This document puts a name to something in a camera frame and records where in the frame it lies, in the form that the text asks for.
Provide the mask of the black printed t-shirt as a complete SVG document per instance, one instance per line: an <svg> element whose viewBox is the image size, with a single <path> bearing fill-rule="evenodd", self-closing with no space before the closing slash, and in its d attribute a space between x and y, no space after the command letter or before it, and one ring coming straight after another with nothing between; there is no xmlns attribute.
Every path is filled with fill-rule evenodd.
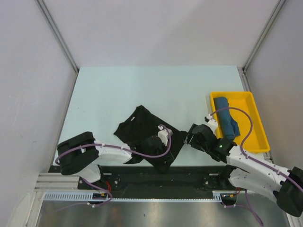
<svg viewBox="0 0 303 227"><path fill-rule="evenodd" d="M123 143L126 143L131 150L141 153L141 143L151 136L157 136L159 131L158 125L164 125L173 132L171 136L170 152L174 157L174 161L184 145L184 139L187 132L177 130L159 117L153 115L142 105L136 107L131 116L119 124L117 130L114 132L114 135L116 135ZM126 163L137 164L144 159L145 157L132 154L132 159ZM164 174L168 171L171 164L154 166L154 168L158 173Z"/></svg>

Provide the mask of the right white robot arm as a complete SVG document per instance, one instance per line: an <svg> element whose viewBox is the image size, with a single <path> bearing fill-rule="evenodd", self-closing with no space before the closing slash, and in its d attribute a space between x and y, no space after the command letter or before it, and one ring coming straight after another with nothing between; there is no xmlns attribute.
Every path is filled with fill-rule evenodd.
<svg viewBox="0 0 303 227"><path fill-rule="evenodd" d="M217 138L208 124L193 124L185 138L185 144L226 164L227 172L218 178L222 189L229 190L233 186L244 188L267 197L289 215L302 215L302 169L277 166L241 150L232 140Z"/></svg>

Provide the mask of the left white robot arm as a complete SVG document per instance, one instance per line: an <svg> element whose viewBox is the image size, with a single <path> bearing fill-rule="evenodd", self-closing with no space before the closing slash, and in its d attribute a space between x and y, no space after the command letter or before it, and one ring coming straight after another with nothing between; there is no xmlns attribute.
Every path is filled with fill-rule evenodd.
<svg viewBox="0 0 303 227"><path fill-rule="evenodd" d="M105 178L100 166L105 162L133 165L144 159L153 166L168 166L174 157L171 148L172 131L160 127L156 136L143 141L115 145L96 140L92 132L84 132L57 146L55 163L62 175L73 175L88 180L94 189L101 188Z"/></svg>

